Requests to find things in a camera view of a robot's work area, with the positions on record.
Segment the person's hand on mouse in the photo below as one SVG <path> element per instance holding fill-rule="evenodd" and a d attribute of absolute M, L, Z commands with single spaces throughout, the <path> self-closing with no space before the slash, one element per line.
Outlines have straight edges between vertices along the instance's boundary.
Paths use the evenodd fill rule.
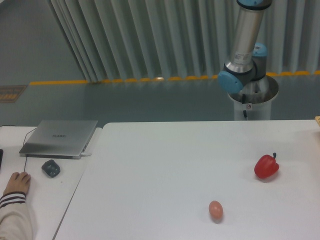
<path fill-rule="evenodd" d="M 14 172 L 3 191 L 3 196 L 22 194 L 27 196 L 31 185 L 31 175 L 27 172 Z"/>

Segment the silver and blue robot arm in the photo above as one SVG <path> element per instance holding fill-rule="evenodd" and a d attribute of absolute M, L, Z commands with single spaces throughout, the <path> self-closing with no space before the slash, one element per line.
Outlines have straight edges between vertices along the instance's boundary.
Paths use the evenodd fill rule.
<path fill-rule="evenodd" d="M 233 45 L 218 82 L 227 93 L 237 94 L 266 75 L 267 48 L 257 43 L 264 12 L 271 0 L 238 0 L 239 12 Z"/>

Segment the cream sleeve striped cuff forearm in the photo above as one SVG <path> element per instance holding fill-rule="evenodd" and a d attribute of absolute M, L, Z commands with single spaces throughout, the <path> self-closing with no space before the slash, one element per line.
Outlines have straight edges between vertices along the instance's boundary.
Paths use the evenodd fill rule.
<path fill-rule="evenodd" d="M 25 193 L 14 191 L 0 198 L 0 239 L 33 239 L 33 226 Z"/>

